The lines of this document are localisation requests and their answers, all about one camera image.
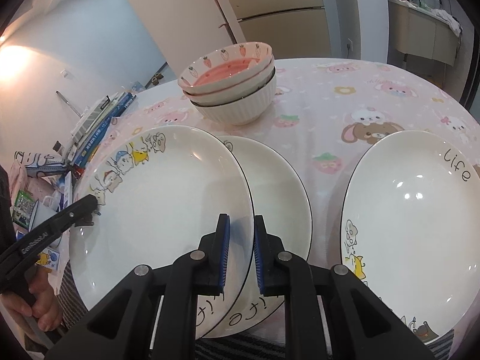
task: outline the hand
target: hand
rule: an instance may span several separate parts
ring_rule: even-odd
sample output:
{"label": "hand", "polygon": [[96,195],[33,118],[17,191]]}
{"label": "hand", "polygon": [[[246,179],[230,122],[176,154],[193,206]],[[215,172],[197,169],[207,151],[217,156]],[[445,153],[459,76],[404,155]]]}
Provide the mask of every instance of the hand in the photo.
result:
{"label": "hand", "polygon": [[0,299],[13,320],[28,337],[38,342],[38,338],[23,317],[38,318],[39,329],[47,332],[56,329],[62,322],[62,308],[49,283],[48,270],[44,267],[37,268],[35,276],[28,283],[28,290],[37,298],[33,307],[13,292],[5,292],[0,295]]}

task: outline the tablecloth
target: tablecloth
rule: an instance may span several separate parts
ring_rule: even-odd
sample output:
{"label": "tablecloth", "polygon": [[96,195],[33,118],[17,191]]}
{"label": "tablecloth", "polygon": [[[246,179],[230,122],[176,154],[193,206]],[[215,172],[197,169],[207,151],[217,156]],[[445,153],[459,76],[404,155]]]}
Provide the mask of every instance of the tablecloth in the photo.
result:
{"label": "tablecloth", "polygon": [[[480,163],[478,123],[456,100],[414,74],[387,64],[341,59],[278,60],[275,66],[274,102],[247,126],[204,119],[176,82],[139,93],[133,109],[112,122],[85,176],[111,146],[155,126],[182,124],[258,140],[285,157],[300,176],[313,213],[309,263],[331,267],[340,262],[340,215],[350,176],[381,137],[400,130],[430,131],[450,141],[472,164]],[[451,353],[478,315],[479,300],[477,296],[455,327]],[[282,307],[250,332],[284,342]]]}

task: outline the silver bolt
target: silver bolt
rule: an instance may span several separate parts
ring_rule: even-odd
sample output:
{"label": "silver bolt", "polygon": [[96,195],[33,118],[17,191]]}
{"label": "silver bolt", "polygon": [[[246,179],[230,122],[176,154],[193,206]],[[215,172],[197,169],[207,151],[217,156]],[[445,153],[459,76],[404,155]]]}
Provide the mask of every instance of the silver bolt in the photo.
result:
{"label": "silver bolt", "polygon": [[278,259],[281,261],[290,261],[292,259],[292,254],[287,251],[281,251],[278,254]]}
{"label": "silver bolt", "polygon": [[344,276],[349,272],[349,269],[346,266],[339,264],[333,267],[333,271],[337,275]]}
{"label": "silver bolt", "polygon": [[194,250],[190,253],[190,258],[192,260],[201,260],[203,257],[205,257],[205,253],[201,250]]}
{"label": "silver bolt", "polygon": [[149,269],[146,265],[137,265],[133,270],[133,272],[135,272],[137,276],[145,276],[148,273],[148,271]]}

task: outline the stack of bowls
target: stack of bowls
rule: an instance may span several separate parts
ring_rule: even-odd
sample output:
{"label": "stack of bowls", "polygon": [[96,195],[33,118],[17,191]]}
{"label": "stack of bowls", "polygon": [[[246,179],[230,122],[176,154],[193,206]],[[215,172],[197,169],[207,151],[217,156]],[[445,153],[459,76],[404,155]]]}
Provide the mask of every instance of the stack of bowls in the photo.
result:
{"label": "stack of bowls", "polygon": [[272,103],[277,86],[272,48],[233,44],[191,63],[178,79],[183,93],[206,118],[243,125]]}

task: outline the plate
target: plate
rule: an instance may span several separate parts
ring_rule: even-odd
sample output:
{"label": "plate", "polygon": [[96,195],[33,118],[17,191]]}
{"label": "plate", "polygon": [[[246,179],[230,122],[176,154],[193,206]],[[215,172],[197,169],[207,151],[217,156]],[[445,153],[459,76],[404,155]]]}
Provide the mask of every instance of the plate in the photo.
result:
{"label": "plate", "polygon": [[[219,137],[240,163],[257,215],[267,232],[282,238],[285,250],[307,258],[311,245],[311,210],[305,188],[290,164],[276,151],[256,140]],[[283,303],[283,297],[263,297],[252,261],[240,296],[220,324],[206,338],[242,332],[263,321]]]}
{"label": "plate", "polygon": [[450,331],[478,293],[478,202],[469,161],[424,131],[383,138],[350,180],[342,261],[424,343]]}
{"label": "plate", "polygon": [[251,263],[254,213],[242,169],[222,142],[193,127],[153,128],[112,150],[79,188],[78,197],[93,193],[99,202],[94,225],[70,231],[71,270],[87,309],[135,266],[167,266],[197,249],[227,213],[224,296],[199,297],[196,337],[225,316]]}

